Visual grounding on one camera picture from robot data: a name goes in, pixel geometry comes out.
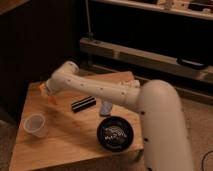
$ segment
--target cable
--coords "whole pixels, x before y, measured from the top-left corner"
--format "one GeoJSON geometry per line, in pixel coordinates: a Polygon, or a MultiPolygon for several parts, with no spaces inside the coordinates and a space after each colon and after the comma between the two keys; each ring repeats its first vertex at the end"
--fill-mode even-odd
{"type": "Polygon", "coordinates": [[[202,162],[201,162],[201,170],[202,170],[202,171],[205,171],[204,162],[205,162],[206,157],[207,157],[210,153],[213,153],[213,150],[208,151],[206,154],[204,154],[204,156],[203,156],[203,158],[202,158],[202,162]]]}

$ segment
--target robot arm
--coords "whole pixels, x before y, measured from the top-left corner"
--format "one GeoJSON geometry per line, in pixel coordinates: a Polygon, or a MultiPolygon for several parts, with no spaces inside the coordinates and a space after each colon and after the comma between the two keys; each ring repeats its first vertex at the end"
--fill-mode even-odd
{"type": "Polygon", "coordinates": [[[46,97],[75,89],[140,114],[145,165],[149,171],[193,171],[193,160],[180,98],[167,82],[153,80],[140,88],[95,81],[75,75],[65,62],[42,86],[46,97]]]}

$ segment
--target table top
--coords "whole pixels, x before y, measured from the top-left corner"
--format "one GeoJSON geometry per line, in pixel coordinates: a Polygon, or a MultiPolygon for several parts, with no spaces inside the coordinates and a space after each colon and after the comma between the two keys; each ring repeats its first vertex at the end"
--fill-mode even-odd
{"type": "MultiPolygon", "coordinates": [[[[109,82],[134,79],[131,72],[101,74],[89,78],[109,82]]],[[[71,103],[88,95],[79,91],[60,92],[55,96],[58,105],[54,106],[41,97],[38,86],[39,83],[31,83],[28,88],[10,171],[35,170],[143,149],[141,124],[136,113],[113,105],[111,115],[121,116],[132,125],[134,139],[125,151],[110,152],[99,144],[96,137],[97,127],[104,119],[99,116],[100,99],[96,99],[95,106],[73,113],[71,103]],[[43,112],[47,120],[49,133],[45,138],[37,138],[23,129],[24,119],[38,111],[43,112]]]]}

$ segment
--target white cup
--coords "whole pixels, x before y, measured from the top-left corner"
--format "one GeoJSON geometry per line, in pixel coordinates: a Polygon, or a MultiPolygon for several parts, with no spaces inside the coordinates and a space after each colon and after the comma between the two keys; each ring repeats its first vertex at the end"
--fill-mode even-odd
{"type": "Polygon", "coordinates": [[[43,138],[48,133],[45,122],[46,120],[44,115],[40,113],[31,114],[24,120],[24,130],[27,133],[33,134],[39,138],[43,138]]]}

